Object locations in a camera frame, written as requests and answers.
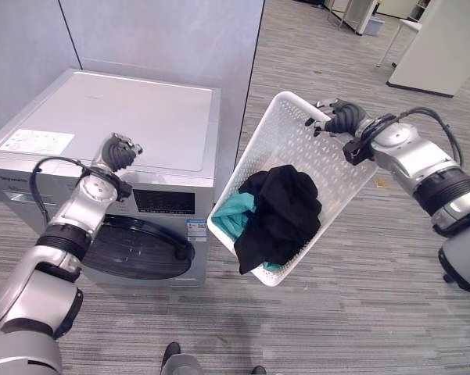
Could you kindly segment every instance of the clothes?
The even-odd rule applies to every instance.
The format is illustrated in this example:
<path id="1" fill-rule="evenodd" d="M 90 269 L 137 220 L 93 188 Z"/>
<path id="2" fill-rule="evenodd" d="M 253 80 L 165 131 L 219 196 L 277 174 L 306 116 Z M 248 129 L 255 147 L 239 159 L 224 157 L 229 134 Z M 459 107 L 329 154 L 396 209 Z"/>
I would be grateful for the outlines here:
<path id="1" fill-rule="evenodd" d="M 255 173 L 239 188 L 255 198 L 256 212 L 235 242 L 244 274 L 262 262 L 286 264 L 316 234 L 321 203 L 311 178 L 293 166 Z"/>
<path id="2" fill-rule="evenodd" d="M 233 194 L 212 216 L 212 221 L 236 241 L 249 221 L 246 213 L 256 212 L 253 200 L 250 193 Z"/>

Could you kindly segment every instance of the person's foot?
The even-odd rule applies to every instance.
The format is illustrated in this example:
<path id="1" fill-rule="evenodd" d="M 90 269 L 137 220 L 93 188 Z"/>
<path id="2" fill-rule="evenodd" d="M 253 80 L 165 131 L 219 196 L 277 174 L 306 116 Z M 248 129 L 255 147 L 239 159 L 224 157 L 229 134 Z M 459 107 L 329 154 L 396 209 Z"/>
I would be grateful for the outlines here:
<path id="1" fill-rule="evenodd" d="M 165 352 L 163 354 L 163 359 L 162 359 L 162 367 L 165 366 L 165 363 L 167 363 L 168 359 L 172 355 L 176 355 L 176 354 L 181 354 L 181 346 L 177 342 L 171 342 L 165 348 Z"/>
<path id="2" fill-rule="evenodd" d="M 257 375 L 266 375 L 266 369 L 263 368 L 262 366 L 255 366 L 252 370 L 252 375 L 257 374 Z"/>

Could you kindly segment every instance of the sticker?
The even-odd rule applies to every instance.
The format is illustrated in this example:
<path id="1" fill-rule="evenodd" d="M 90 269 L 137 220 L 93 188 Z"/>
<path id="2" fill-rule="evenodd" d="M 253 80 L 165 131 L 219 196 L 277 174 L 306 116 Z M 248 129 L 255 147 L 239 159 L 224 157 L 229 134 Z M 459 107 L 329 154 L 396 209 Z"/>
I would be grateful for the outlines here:
<path id="1" fill-rule="evenodd" d="M 206 220 L 205 219 L 186 219 L 188 227 L 188 241 L 206 242 Z"/>
<path id="2" fill-rule="evenodd" d="M 75 134 L 19 129 L 0 146 L 0 151 L 60 155 Z"/>

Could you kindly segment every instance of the front-loading washing machine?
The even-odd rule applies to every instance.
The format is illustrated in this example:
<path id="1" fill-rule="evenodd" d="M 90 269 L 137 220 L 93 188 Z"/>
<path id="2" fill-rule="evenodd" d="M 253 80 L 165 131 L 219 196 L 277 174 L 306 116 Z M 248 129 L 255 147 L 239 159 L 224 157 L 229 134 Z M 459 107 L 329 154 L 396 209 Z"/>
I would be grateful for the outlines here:
<path id="1" fill-rule="evenodd" d="M 59 155 L 90 163 L 112 133 L 143 147 L 120 171 L 131 197 L 112 205 L 83 261 L 96 283 L 201 286 L 213 207 L 220 91 L 68 70 L 0 131 L 0 201 L 41 234 L 28 178 Z M 47 162 L 38 186 L 51 215 L 81 170 Z"/>

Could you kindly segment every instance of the plastic basket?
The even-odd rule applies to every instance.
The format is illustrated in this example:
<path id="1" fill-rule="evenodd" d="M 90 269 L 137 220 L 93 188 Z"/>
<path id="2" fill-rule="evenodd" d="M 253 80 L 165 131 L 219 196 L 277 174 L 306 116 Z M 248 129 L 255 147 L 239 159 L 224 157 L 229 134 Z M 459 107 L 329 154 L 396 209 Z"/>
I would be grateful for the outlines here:
<path id="1" fill-rule="evenodd" d="M 352 166 L 344 159 L 342 147 L 350 140 L 348 134 L 332 137 L 321 133 L 314 137 L 314 127 L 304 126 L 310 117 L 318 121 L 329 119 L 292 92 L 284 91 L 276 95 L 207 220 L 213 235 L 235 254 L 233 240 L 212 222 L 212 215 L 232 194 L 238 192 L 248 177 L 261 170 L 292 164 L 313 179 L 318 189 L 318 200 L 322 204 L 318 216 L 320 230 L 279 271 L 266 270 L 262 265 L 252 270 L 267 286 L 276 286 L 286 278 L 377 170 L 374 162 L 366 160 Z"/>

